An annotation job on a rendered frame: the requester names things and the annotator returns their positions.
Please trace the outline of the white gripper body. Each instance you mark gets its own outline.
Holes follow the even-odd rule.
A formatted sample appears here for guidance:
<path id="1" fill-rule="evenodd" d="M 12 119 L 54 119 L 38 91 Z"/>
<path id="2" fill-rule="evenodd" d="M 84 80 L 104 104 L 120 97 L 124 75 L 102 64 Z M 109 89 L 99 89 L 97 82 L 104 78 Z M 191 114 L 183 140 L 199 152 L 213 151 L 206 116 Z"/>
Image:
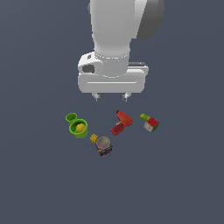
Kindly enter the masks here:
<path id="1" fill-rule="evenodd" d="M 81 56 L 78 64 L 78 86 L 82 93 L 141 93 L 149 67 L 144 62 L 130 62 L 127 72 L 121 76 L 110 77 L 101 74 L 103 62 L 94 52 Z"/>

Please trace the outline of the red power drill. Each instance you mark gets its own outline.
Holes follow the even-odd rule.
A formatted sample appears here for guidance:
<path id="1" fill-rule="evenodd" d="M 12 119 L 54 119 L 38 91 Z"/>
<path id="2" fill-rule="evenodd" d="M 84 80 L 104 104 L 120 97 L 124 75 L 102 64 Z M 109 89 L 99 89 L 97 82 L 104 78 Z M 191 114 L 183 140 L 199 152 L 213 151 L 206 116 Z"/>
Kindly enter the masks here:
<path id="1" fill-rule="evenodd" d="M 117 110 L 116 113 L 120 122 L 111 129 L 115 136 L 120 134 L 127 126 L 130 126 L 133 123 L 133 120 L 123 111 Z"/>

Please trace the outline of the small green cup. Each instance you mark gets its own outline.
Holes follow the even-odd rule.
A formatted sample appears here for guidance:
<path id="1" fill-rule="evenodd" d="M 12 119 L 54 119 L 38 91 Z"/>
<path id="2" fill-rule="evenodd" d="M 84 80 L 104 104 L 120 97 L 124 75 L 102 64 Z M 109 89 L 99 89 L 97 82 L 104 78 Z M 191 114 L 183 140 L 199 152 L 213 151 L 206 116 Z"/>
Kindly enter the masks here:
<path id="1" fill-rule="evenodd" d="M 69 113 L 66 116 L 66 121 L 69 122 L 69 123 L 73 122 L 76 119 L 77 119 L 77 115 L 75 113 Z"/>

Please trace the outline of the Rubik's cube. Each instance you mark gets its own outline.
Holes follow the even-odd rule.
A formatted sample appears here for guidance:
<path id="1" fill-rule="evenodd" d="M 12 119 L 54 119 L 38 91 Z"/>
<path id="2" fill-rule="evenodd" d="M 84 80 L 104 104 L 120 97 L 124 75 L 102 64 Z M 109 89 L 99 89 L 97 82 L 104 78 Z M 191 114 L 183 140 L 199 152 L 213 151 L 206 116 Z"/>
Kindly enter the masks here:
<path id="1" fill-rule="evenodd" d="M 150 119 L 148 119 L 145 124 L 144 124 L 144 127 L 149 131 L 149 132 L 152 132 L 154 131 L 159 125 L 159 122 L 151 117 Z"/>

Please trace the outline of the large green cup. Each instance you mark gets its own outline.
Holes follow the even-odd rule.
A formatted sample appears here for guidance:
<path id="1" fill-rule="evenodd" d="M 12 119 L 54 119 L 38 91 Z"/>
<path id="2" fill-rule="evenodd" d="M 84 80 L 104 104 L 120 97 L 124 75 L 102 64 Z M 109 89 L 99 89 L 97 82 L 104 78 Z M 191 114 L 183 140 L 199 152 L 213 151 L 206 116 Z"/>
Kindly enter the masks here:
<path id="1" fill-rule="evenodd" d="M 81 133 L 78 133 L 76 126 L 80 123 L 83 123 L 86 128 Z M 69 130 L 76 138 L 84 138 L 88 134 L 88 123 L 83 119 L 76 119 L 70 124 Z"/>

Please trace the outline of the colourful can with grey lid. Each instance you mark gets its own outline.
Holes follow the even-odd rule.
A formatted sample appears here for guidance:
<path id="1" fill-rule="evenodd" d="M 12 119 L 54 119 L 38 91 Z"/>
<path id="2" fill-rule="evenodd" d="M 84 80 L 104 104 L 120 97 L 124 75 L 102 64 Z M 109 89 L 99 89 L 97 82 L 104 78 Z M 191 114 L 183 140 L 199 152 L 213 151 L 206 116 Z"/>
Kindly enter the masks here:
<path id="1" fill-rule="evenodd" d="M 101 136 L 96 142 L 96 148 L 100 156 L 105 156 L 112 151 L 112 144 L 106 136 Z"/>

